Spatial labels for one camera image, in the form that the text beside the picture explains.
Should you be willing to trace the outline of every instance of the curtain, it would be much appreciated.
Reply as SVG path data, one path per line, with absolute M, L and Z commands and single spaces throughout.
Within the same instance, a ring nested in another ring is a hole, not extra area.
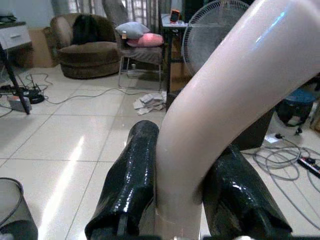
M 55 16 L 69 13 L 96 14 L 106 17 L 102 1 L 112 0 L 51 0 Z M 159 13 L 169 13 L 171 0 L 121 0 L 130 21 L 142 23 L 153 33 L 159 29 Z
M 55 16 L 70 13 L 106 16 L 102 0 L 51 0 Z
M 147 26 L 153 33 L 159 28 L 158 0 L 121 0 L 130 21 Z

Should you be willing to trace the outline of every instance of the electric fan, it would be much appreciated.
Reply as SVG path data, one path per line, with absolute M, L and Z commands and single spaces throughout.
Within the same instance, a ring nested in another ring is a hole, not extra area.
M 215 0 L 197 11 L 183 36 L 182 56 L 192 75 L 238 22 L 249 5 L 240 0 Z

